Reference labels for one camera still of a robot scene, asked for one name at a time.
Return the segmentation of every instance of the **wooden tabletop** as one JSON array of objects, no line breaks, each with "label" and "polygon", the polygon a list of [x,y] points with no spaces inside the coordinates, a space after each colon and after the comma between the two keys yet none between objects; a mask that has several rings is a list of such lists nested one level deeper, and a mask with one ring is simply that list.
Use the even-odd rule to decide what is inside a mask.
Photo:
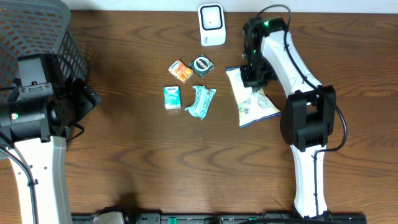
[{"label": "wooden tabletop", "polygon": [[[195,12],[72,13],[71,28],[89,58],[89,84],[103,98],[68,146],[73,213],[121,202],[165,213],[290,210],[292,152],[280,117],[239,128],[226,67],[244,64],[242,26],[255,13],[225,14],[227,39],[202,47]],[[278,14],[265,14],[275,17]],[[398,16],[294,13],[290,31],[307,67],[333,85],[348,141],[325,156],[325,199],[332,212],[363,212],[368,223],[398,222]],[[215,63],[204,79],[182,84],[168,72],[201,53]],[[163,87],[178,85],[183,108],[193,85],[217,89],[207,117],[165,110]],[[283,110],[284,92],[265,93]],[[336,116],[329,147],[342,137]],[[0,162],[0,223],[20,223],[16,181]]]}]

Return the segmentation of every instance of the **small package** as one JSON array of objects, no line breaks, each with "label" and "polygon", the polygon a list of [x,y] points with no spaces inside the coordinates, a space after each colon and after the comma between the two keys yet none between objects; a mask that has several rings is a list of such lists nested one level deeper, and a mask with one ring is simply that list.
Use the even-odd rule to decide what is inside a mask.
[{"label": "small package", "polygon": [[207,110],[214,94],[216,94],[216,90],[209,90],[205,86],[193,86],[192,88],[196,89],[195,102],[185,110],[187,110],[192,116],[203,119],[207,114]]},{"label": "small package", "polygon": [[226,74],[231,81],[236,103],[239,111],[239,126],[244,128],[262,119],[280,115],[271,100],[264,94],[261,88],[254,92],[251,87],[244,87],[240,67],[227,68]]},{"label": "small package", "polygon": [[164,89],[164,107],[169,109],[180,109],[181,108],[181,94],[180,87],[170,86]]},{"label": "small package", "polygon": [[188,81],[193,75],[193,70],[188,68],[182,61],[176,60],[169,68],[169,72],[178,78],[182,83]]},{"label": "small package", "polygon": [[199,75],[200,78],[203,78],[214,69],[213,62],[204,54],[200,54],[198,58],[189,63],[189,66],[193,69],[193,71],[195,71],[196,74]]}]

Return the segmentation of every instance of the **orange snack package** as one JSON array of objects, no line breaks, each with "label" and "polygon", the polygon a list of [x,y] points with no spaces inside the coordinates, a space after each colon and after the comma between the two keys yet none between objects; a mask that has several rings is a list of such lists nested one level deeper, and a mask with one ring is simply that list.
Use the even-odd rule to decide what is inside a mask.
[{"label": "orange snack package", "polygon": [[193,70],[187,67],[181,60],[176,60],[169,68],[169,72],[185,83],[193,75]]}]

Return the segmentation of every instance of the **gray plastic basket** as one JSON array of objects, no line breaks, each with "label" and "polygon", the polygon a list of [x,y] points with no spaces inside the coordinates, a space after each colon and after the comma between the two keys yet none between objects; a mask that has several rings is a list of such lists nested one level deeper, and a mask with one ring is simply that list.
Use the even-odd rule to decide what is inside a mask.
[{"label": "gray plastic basket", "polygon": [[[53,53],[64,56],[76,77],[87,81],[88,68],[69,30],[70,10],[59,0],[0,0],[0,88],[19,77],[17,58]],[[68,67],[60,61],[65,78]],[[0,104],[9,91],[0,93]]]}]

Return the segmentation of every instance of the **white wall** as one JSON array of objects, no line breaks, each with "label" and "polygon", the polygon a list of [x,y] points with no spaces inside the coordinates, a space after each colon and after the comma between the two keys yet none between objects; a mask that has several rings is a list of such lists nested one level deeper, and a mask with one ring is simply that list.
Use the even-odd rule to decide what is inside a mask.
[{"label": "white wall", "polygon": [[294,12],[398,13],[398,0],[62,0],[70,9],[196,11],[204,3],[218,2],[225,11],[259,11],[271,4],[286,4]]}]

